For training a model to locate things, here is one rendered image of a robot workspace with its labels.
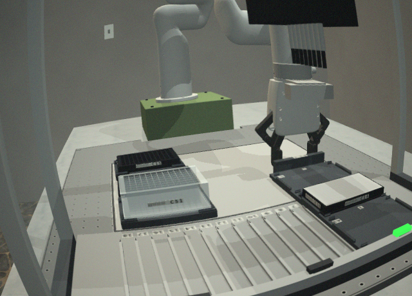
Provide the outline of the grey perforated base plate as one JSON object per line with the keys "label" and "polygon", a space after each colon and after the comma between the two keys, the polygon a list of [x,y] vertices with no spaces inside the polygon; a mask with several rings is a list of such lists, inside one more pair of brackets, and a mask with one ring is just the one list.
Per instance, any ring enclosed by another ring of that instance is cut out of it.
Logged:
{"label": "grey perforated base plate", "polygon": [[350,281],[313,296],[370,296],[412,273],[412,250]]}

